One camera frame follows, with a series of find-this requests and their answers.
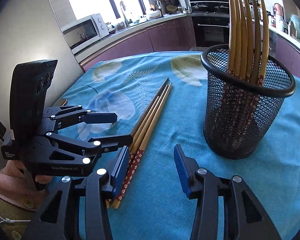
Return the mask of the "person left hand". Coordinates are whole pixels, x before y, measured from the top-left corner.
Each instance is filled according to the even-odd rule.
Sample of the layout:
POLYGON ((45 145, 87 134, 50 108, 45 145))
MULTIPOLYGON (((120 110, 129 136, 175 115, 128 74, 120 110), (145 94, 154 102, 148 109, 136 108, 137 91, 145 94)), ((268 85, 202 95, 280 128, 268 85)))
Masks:
MULTIPOLYGON (((21 160, 8 160, 5 166, 5 173, 11 177, 26 179, 26 176, 24 174, 25 171, 26 167, 21 160)), ((40 184, 48 184, 52 179, 52 176, 37 175, 35 178, 35 182, 38 182, 40 184)))

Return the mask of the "pink sleeve left forearm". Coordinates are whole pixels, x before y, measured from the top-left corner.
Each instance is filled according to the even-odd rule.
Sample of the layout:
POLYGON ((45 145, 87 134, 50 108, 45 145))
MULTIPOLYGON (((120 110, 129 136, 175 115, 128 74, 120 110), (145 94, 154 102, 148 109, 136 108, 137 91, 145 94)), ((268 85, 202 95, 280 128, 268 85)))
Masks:
POLYGON ((49 194, 36 190, 21 161, 9 160, 0 170, 0 239, 21 239, 34 213, 49 194))

